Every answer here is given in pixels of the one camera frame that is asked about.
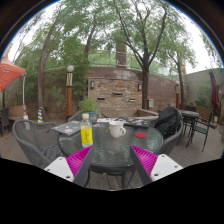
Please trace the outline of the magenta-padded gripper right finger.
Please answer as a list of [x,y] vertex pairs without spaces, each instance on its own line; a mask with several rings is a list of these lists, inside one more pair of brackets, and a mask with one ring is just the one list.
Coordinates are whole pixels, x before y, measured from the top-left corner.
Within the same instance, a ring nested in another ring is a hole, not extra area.
[[143,185],[147,185],[182,169],[182,166],[166,154],[155,155],[134,145],[130,146],[130,156]]

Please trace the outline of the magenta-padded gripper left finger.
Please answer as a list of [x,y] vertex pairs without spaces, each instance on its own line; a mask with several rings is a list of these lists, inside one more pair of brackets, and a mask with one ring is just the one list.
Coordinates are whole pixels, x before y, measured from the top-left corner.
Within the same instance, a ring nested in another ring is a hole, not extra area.
[[83,186],[93,155],[93,146],[88,146],[67,158],[58,157],[45,168],[45,171],[73,182],[76,185]]

